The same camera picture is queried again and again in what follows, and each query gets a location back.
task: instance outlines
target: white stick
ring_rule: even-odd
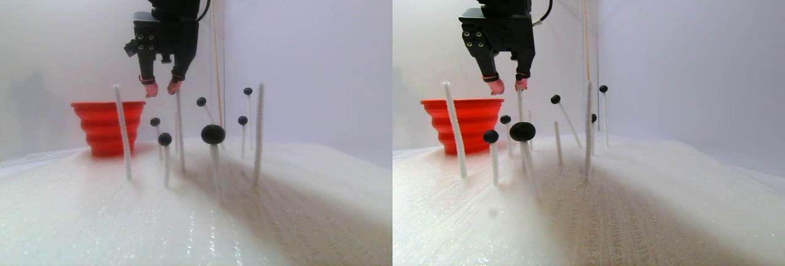
[[[602,93],[602,131],[605,132],[605,148],[611,148],[611,140],[608,139],[608,97]]]
[[[250,95],[247,95],[246,97],[248,97],[248,115],[246,115],[248,118],[248,148],[253,150],[253,140],[250,139],[250,134],[253,132],[252,125],[250,125]]]
[[[455,136],[455,146],[458,149],[458,163],[461,169],[461,177],[466,178],[466,151],[463,149],[463,136],[461,135],[461,127],[458,123],[458,113],[455,112],[455,101],[452,99],[452,92],[450,91],[450,83],[443,82],[444,94],[446,95],[446,110],[450,115],[450,125],[452,125],[452,132]]]
[[[592,142],[592,123],[591,123],[591,100],[592,97],[592,89],[591,89],[591,81],[586,82],[586,91],[588,91],[588,95],[586,96],[586,166],[583,167],[583,182],[589,181],[589,168],[591,168],[591,153],[592,148],[594,148],[594,142]]]
[[[527,141],[522,142],[523,147],[521,148],[522,151],[525,152],[524,154],[524,162],[527,162],[527,175],[526,177],[529,178],[529,185],[532,185],[532,190],[535,193],[535,198],[539,200],[539,185],[537,184],[537,176],[535,173],[535,163],[532,159],[532,152],[529,151],[529,143]]]
[[[163,159],[163,168],[166,173],[163,176],[163,187],[168,188],[169,187],[169,146],[163,147],[163,153],[166,154],[166,157]]]
[[[559,135],[559,123],[555,121],[553,123],[553,129],[556,130],[556,151],[559,153],[559,165],[563,165],[561,161],[561,136]]]
[[[491,143],[491,164],[493,165],[493,185],[499,185],[499,152],[496,143]]]
[[[115,103],[117,104],[117,118],[120,120],[120,136],[123,137],[123,160],[126,162],[126,179],[131,180],[131,145],[128,143],[126,112],[123,110],[123,99],[120,98],[120,85],[118,84],[115,84]]]
[[[564,106],[561,105],[561,103],[559,103],[559,107],[561,107],[561,112],[564,113],[564,118],[567,119],[567,124],[570,125],[570,129],[572,131],[572,136],[575,137],[575,142],[578,143],[578,148],[583,148],[583,145],[581,145],[581,140],[578,139],[578,133],[575,132],[575,127],[572,126],[572,121],[570,121],[570,117],[567,115],[567,111],[564,111]]]
[[[518,93],[518,121],[524,121],[524,91],[516,91]]]
[[[253,161],[253,187],[259,185],[259,173],[261,173],[261,118],[264,104],[264,84],[259,83],[259,98],[256,107],[256,159]]]
[[[156,139],[161,136],[161,131],[157,126],[155,126],[155,135]],[[161,145],[158,146],[158,159],[163,160],[163,146]]]
[[[532,122],[532,110],[529,110],[529,122],[533,124],[533,122]],[[529,150],[530,151],[534,151],[535,150],[535,139],[534,138],[532,138],[532,140],[529,141]]]
[[[180,138],[180,133],[177,132],[177,129],[180,129],[180,113],[177,111],[174,112],[174,152],[180,154],[180,141],[177,138]]]
[[[504,125],[507,127],[507,154],[512,158],[513,157],[513,143],[515,142],[512,137],[510,137],[510,123]]]
[[[174,97],[177,100],[177,145],[179,145],[180,149],[180,170],[185,171],[185,145],[183,145],[183,112],[182,108],[180,107],[180,90],[178,89],[176,93],[174,93]]]
[[[221,195],[221,180],[218,179],[218,145],[210,145],[210,155],[213,157],[213,182],[215,183],[215,191],[218,194],[218,201],[223,201]]]
[[[204,107],[204,110],[207,111],[207,117],[210,117],[210,124],[215,125],[215,121],[213,120],[213,115],[210,114],[210,109],[207,108],[207,104],[205,104],[202,107]]]

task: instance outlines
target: black ball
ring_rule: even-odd
[[[218,145],[219,143],[224,142],[225,138],[226,132],[221,126],[208,125],[204,126],[204,129],[202,129],[202,140],[208,145]]]
[[[510,137],[515,141],[530,141],[532,138],[535,138],[536,132],[537,129],[535,129],[535,126],[532,125],[532,123],[519,121],[510,128]]]
[[[162,146],[168,146],[169,143],[172,143],[172,136],[169,135],[167,132],[163,132],[163,134],[159,135],[158,137],[158,144]]]
[[[499,133],[496,131],[486,131],[483,134],[483,140],[487,143],[494,143],[496,140],[499,140]]]

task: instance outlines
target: red silicone bowl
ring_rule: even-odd
[[[496,126],[499,110],[502,108],[501,98],[478,98],[455,101],[455,113],[463,136],[463,149],[466,154],[488,149],[483,134]],[[420,101],[431,115],[431,125],[439,132],[439,142],[444,146],[445,154],[457,154],[455,136],[450,124],[450,116],[446,111],[446,100]]]
[[[145,101],[123,102],[123,113],[126,117],[128,143],[131,151],[134,151],[137,128],[145,104]],[[120,119],[117,115],[117,104],[114,101],[79,102],[72,103],[71,107],[82,120],[82,130],[85,131],[87,145],[90,146],[93,156],[123,155],[123,135],[120,134]]]

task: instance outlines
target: black bead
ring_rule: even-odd
[[[226,132],[221,126],[208,125],[204,126],[204,129],[202,129],[202,140],[208,145],[218,145],[219,143],[224,142],[225,138]]]
[[[169,135],[167,132],[163,132],[163,134],[159,135],[158,137],[158,144],[162,146],[168,146],[172,143],[172,136]]]
[[[510,137],[515,141],[530,141],[532,138],[535,138],[536,132],[537,129],[535,129],[535,126],[532,125],[532,123],[519,121],[510,128]]]
[[[483,140],[487,143],[494,143],[496,140],[499,140],[499,133],[496,131],[486,131],[483,134]]]

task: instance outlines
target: white foam surface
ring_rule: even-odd
[[[393,263],[785,260],[785,199],[777,191],[683,143],[613,137],[609,150],[598,140],[589,184],[583,184],[584,156],[571,136],[562,137],[562,166],[555,139],[536,140],[539,203],[517,154],[500,154],[498,187],[486,152],[468,156],[463,180],[455,157],[441,150],[393,163]]]
[[[123,160],[89,151],[0,180],[0,261],[17,264],[390,264],[390,171],[319,145],[266,145],[259,188],[239,140],[172,152],[169,188],[156,145]]]

